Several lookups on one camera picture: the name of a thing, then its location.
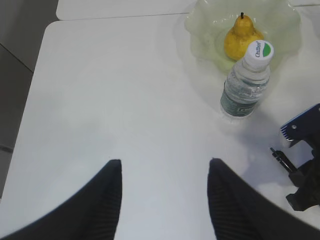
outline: gray floor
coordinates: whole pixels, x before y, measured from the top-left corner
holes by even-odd
[[[58,0],[0,0],[0,198],[6,182],[33,71]]]

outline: bottle label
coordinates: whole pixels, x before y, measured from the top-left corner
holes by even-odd
[[[250,113],[252,113],[257,103],[257,101],[249,104],[236,102],[226,94],[225,90],[223,90],[223,94],[220,102],[223,109],[228,114],[234,117],[244,117],[249,115]]]

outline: water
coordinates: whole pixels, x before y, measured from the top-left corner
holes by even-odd
[[[224,113],[235,118],[250,115],[262,97],[270,78],[270,67],[248,65],[244,58],[231,69],[221,97]]]

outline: clear plastic bowl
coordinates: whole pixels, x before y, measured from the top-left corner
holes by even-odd
[[[235,61],[225,54],[224,39],[241,12],[273,45],[271,70],[300,48],[300,15],[287,0],[198,0],[184,22],[192,54],[228,73]]]

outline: table surface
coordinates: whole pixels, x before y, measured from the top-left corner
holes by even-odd
[[[293,6],[320,5],[320,0],[289,0]],[[98,19],[189,13],[196,0],[59,0],[60,20]]]
[[[45,31],[0,203],[0,236],[67,200],[121,159],[116,239],[215,239],[207,205],[211,158],[320,228],[320,209],[294,212],[297,189],[272,157],[280,126],[320,102],[320,7],[299,7],[302,47],[272,73],[254,114],[220,112],[225,76],[190,53],[185,14],[52,23]],[[299,143],[285,150],[301,164]]]

